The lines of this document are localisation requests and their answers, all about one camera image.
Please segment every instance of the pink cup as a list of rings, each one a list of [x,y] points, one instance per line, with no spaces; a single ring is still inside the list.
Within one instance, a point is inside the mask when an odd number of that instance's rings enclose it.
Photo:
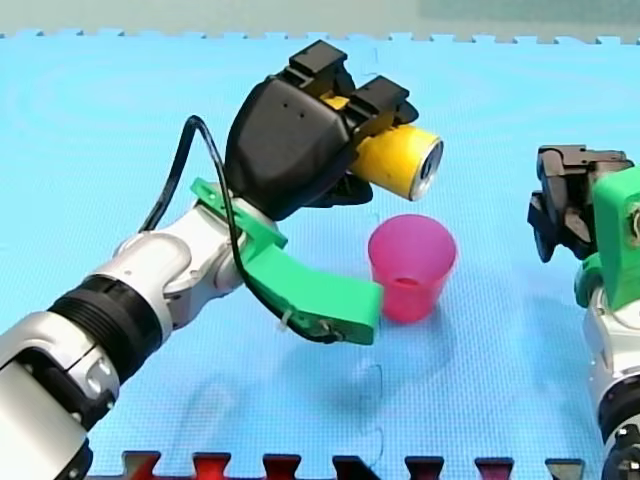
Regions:
[[[369,239],[373,280],[384,288],[382,313],[398,323],[430,315],[456,261],[456,243],[436,220],[399,215]]]

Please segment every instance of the black cable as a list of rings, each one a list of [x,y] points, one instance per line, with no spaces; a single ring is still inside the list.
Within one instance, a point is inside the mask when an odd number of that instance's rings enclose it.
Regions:
[[[236,268],[238,269],[238,273],[240,274],[240,277],[244,281],[249,291],[258,299],[258,301],[262,303],[262,305],[264,305],[264,307],[267,308],[267,310],[269,310],[273,315],[275,315],[279,319],[282,319],[285,315],[285,312],[278,310],[275,305],[273,305],[267,298],[265,298],[262,292],[260,292],[260,290],[253,284],[251,277],[244,268],[242,257],[240,255],[240,248],[238,247],[238,228],[236,226],[233,204],[231,202],[231,195],[229,194],[229,188],[227,187],[227,180],[224,174],[224,164],[222,162],[222,157],[218,152],[216,144],[213,141],[213,137],[211,136],[207,125],[197,115],[190,116],[184,124],[182,135],[180,135],[180,141],[178,142],[178,148],[176,150],[176,155],[173,159],[173,163],[171,164],[171,170],[169,171],[167,181],[165,182],[165,185],[162,189],[162,192],[160,193],[160,196],[158,197],[158,200],[156,201],[156,204],[151,209],[151,212],[142,224],[142,227],[140,227],[139,233],[155,229],[162,219],[162,216],[167,211],[167,208],[169,208],[171,199],[173,198],[176,188],[178,187],[178,183],[180,182],[180,177],[182,176],[184,167],[187,164],[187,158],[189,156],[189,151],[191,150],[191,144],[193,143],[193,137],[195,136],[196,131],[200,132],[200,135],[202,135],[202,139],[207,146],[207,150],[209,151],[209,155],[213,160],[213,164],[218,175],[224,209],[227,215],[227,222],[229,223],[231,252],[233,254],[233,261],[236,265]],[[311,342],[329,344],[339,340],[339,337],[334,333],[320,335],[317,337],[310,336],[294,321],[288,321],[287,326],[291,328],[294,333]]]

